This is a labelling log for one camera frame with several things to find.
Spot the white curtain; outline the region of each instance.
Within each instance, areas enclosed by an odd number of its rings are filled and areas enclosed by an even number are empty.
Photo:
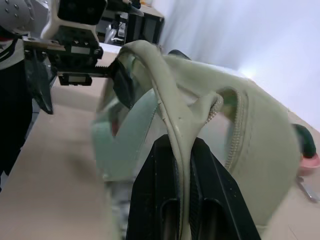
[[[153,0],[165,52],[231,68],[320,131],[320,1]]]

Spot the pink object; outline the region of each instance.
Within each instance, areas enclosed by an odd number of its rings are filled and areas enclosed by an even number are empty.
[[[320,167],[320,158],[315,154],[312,158],[303,157],[300,162],[299,175],[305,176],[311,174],[314,169]]]

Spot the bag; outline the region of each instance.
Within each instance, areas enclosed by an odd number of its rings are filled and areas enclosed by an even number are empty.
[[[144,149],[150,126],[157,119],[162,127],[156,130],[162,131],[155,135],[158,138],[167,132],[177,162],[180,239],[191,239],[190,154],[198,136],[213,154],[216,142],[220,142],[221,160],[216,157],[237,181],[261,234],[299,167],[298,141],[287,110],[245,77],[179,56],[162,55],[143,40],[124,45],[116,61],[123,69],[115,73],[113,83],[106,84],[92,125],[97,167],[104,180],[135,178],[152,147],[150,142]],[[133,95],[121,94],[113,86],[121,81]],[[227,130],[218,134],[223,128],[218,124]]]

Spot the metal tool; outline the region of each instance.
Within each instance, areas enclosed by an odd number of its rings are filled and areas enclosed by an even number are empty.
[[[304,192],[304,194],[313,202],[319,202],[319,196],[311,189],[311,187],[305,183],[305,180],[301,176],[297,176],[295,179],[298,186]]]

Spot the zipper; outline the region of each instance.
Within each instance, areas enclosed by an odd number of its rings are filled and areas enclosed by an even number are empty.
[[[244,116],[244,110],[245,110],[245,103],[244,99],[241,96],[240,92],[232,87],[225,87],[218,91],[218,99],[214,103],[214,105],[211,107],[206,124],[212,120],[214,116],[217,115],[217,113],[220,111],[222,105],[224,104],[223,97],[219,94],[223,91],[231,90],[235,92],[236,98],[237,98],[237,106],[236,106],[236,112],[235,112],[235,119],[234,119],[234,128],[233,133],[231,137],[231,145],[228,153],[227,160],[224,164],[224,167],[229,171],[231,169],[232,164],[234,163],[237,153],[240,147],[240,144],[242,142],[241,140],[241,127],[242,127],[242,120]]]

